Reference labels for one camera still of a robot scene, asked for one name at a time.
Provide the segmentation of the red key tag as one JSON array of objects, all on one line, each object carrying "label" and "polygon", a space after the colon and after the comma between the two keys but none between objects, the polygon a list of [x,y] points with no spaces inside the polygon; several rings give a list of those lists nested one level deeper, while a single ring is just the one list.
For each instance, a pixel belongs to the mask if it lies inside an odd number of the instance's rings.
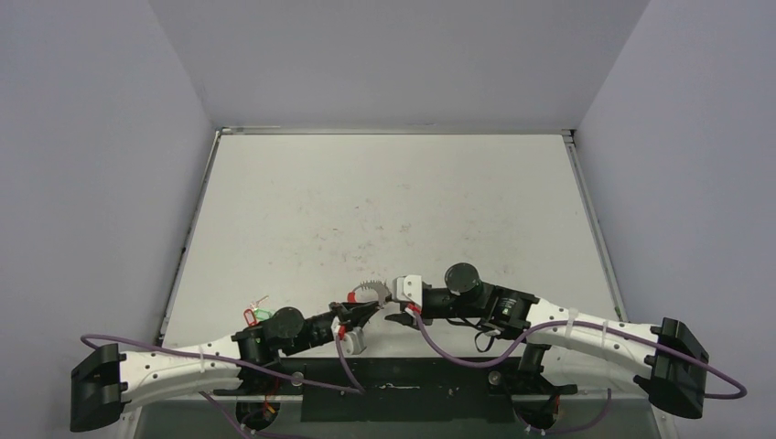
[{"label": "red key tag", "polygon": [[254,311],[251,308],[247,308],[243,311],[243,318],[245,320],[245,323],[248,327],[254,327],[258,324],[258,320],[256,319],[256,315]]}]

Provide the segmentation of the silver key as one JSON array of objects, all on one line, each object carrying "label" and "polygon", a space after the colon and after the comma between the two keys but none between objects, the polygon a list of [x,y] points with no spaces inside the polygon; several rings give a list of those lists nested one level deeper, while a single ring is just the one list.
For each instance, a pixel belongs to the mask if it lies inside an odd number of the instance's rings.
[{"label": "silver key", "polygon": [[249,304],[249,307],[252,308],[252,309],[258,309],[258,308],[261,307],[262,303],[265,302],[267,299],[268,299],[268,295],[264,295],[261,298],[252,301]]}]

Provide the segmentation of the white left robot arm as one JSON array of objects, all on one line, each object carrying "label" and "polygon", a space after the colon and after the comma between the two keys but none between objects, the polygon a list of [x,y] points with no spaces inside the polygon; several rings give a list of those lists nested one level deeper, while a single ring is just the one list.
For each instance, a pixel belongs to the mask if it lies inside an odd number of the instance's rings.
[{"label": "white left robot arm", "polygon": [[81,341],[92,351],[70,373],[70,430],[98,430],[125,412],[194,393],[262,393],[273,378],[354,393],[353,386],[283,372],[279,361],[347,335],[359,337],[380,307],[377,301],[333,302],[327,312],[305,317],[287,306],[233,335],[177,349],[133,341],[134,350],[123,351],[127,339],[84,335]]}]

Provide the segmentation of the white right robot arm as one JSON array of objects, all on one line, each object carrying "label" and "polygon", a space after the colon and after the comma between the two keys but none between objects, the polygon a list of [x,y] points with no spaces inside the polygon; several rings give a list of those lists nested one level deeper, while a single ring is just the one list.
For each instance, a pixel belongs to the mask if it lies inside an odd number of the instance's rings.
[{"label": "white right robot arm", "polygon": [[400,276],[373,289],[380,303],[395,302],[391,321],[415,326],[435,320],[473,319],[488,336],[525,343],[517,368],[530,392],[555,386],[608,387],[647,396],[658,409],[699,419],[706,399],[710,357],[689,327],[669,317],[659,325],[618,322],[556,305],[480,278],[467,262],[447,269],[434,288],[418,275]]}]

